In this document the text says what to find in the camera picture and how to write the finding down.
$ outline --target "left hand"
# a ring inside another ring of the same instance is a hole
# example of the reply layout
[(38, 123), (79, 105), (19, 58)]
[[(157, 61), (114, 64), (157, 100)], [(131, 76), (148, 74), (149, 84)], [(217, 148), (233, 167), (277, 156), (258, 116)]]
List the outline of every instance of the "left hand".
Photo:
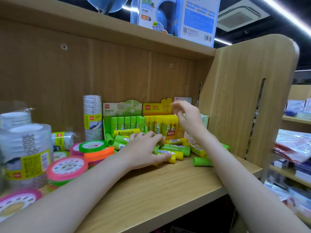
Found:
[(130, 170), (146, 167), (155, 163), (160, 163), (171, 158), (170, 153), (154, 155), (152, 152), (156, 144), (164, 145), (162, 134), (155, 134), (150, 131), (147, 134), (133, 133), (130, 141), (117, 154), (125, 156)]

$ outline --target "ceiling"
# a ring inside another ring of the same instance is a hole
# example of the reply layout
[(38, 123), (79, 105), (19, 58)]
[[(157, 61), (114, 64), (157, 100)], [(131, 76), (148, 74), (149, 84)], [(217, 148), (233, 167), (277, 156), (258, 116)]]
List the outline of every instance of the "ceiling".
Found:
[[(61, 0), (76, 6), (80, 6), (92, 11), (97, 11), (87, 0)], [(127, 6), (130, 7), (132, 0), (128, 0)], [(241, 0), (221, 0), (219, 11), (230, 7)], [(239, 43), (249, 39), (254, 39), (268, 34), (282, 34), (293, 39), (300, 48), (300, 57), (297, 69), (311, 69), (311, 36), (293, 25), (289, 20), (276, 12), (262, 0), (250, 0), (255, 5), (266, 11), (270, 16), (258, 20), (254, 23), (232, 30), (216, 30), (216, 38), (230, 43)], [(275, 0), (282, 4), (289, 12), (297, 16), (301, 21), (311, 28), (311, 0)], [(109, 16), (130, 22), (130, 12), (121, 9), (118, 12), (110, 13)], [(215, 41), (214, 48), (225, 46), (223, 43)]]

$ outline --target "forearm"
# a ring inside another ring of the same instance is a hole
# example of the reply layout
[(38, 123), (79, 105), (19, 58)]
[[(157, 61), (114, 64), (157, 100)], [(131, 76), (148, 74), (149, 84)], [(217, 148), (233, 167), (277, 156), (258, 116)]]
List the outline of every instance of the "forearm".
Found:
[(0, 224), (0, 232), (74, 232), (95, 204), (128, 171), (122, 154), (109, 156), (80, 177), (6, 219)]
[(201, 130), (195, 138), (212, 160), (250, 232), (310, 232), (216, 137), (207, 130)]

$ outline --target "fluorescent light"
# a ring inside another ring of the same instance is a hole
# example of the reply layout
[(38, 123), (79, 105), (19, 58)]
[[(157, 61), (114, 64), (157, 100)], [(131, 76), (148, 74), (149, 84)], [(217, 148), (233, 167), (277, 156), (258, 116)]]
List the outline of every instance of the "fluorescent light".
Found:
[(287, 11), (284, 7), (280, 6), (280, 4), (276, 3), (275, 1), (273, 0), (263, 0), (263, 1), (265, 1), (269, 6), (274, 8), (277, 12), (279, 12), (281, 15), (283, 15), (285, 18), (287, 18), (290, 22), (295, 24), (301, 30), (305, 31), (311, 37), (311, 29), (309, 26), (305, 25), (304, 22), (302, 22), (296, 16), (292, 15), (289, 11)]
[(137, 13), (139, 14), (138, 8), (132, 8), (132, 7), (128, 7), (128, 6), (122, 6), (122, 9), (127, 10), (127, 11), (134, 11), (134, 12), (137, 12)]
[(296, 70), (295, 72), (301, 72), (301, 71), (311, 71), (311, 70)]
[(226, 44), (226, 45), (232, 45), (232, 43), (226, 42), (226, 41), (221, 40), (221, 39), (214, 38), (214, 40), (215, 40), (215, 41), (217, 41), (217, 42), (220, 42), (220, 43)]

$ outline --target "ceiling vent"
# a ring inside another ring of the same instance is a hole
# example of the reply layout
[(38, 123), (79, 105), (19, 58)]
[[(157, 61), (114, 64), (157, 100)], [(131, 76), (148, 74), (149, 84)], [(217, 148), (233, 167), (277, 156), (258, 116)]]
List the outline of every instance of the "ceiling vent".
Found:
[(229, 32), (268, 16), (268, 13), (251, 1), (242, 0), (219, 12), (217, 27)]

